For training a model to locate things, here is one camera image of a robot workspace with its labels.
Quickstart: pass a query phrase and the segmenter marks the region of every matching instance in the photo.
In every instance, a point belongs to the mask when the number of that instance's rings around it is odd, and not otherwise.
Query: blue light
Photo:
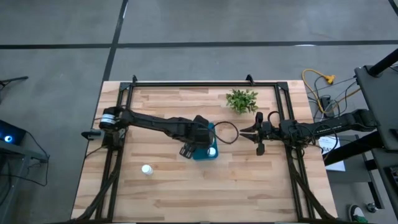
[[[10,143],[12,141],[12,137],[11,136],[6,136],[4,137],[5,142]]]

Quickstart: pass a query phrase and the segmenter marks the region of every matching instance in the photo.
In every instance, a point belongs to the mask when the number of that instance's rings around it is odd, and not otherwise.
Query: white bottle cap
[[[210,157],[215,156],[215,155],[216,155],[216,149],[213,148],[213,147],[209,148],[209,150],[207,150],[207,154],[208,154]]]
[[[154,170],[150,165],[143,165],[141,170],[145,175],[151,175],[154,172]]]

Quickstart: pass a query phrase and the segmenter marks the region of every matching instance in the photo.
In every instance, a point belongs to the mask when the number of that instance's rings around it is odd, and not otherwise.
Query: label
[[[116,121],[114,120],[114,115],[111,114],[104,114],[102,115],[101,122],[115,124]]]

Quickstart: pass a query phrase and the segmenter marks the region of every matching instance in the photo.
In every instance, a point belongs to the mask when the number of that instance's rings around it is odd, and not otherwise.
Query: small white object
[[[216,149],[213,148],[213,147],[210,147],[209,150],[207,150],[207,154],[208,154],[210,157],[215,156],[215,155],[216,155]]]
[[[114,115],[111,114],[103,114],[101,122],[115,124],[116,121],[114,120]]]
[[[154,173],[154,170],[150,165],[143,165],[141,170],[145,175],[151,175]]]

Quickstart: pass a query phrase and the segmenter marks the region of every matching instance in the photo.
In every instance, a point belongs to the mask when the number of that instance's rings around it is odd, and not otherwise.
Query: teal container
[[[208,126],[210,129],[214,128],[214,124],[213,123],[209,123]],[[218,148],[217,148],[217,138],[216,136],[214,136],[214,141],[213,144],[210,146],[213,147],[214,149],[216,149],[216,154],[214,156],[209,156],[208,155],[208,150],[209,149],[203,149],[203,148],[196,148],[195,152],[193,152],[193,159],[196,161],[205,161],[205,160],[212,160],[212,159],[216,159],[218,157]]]

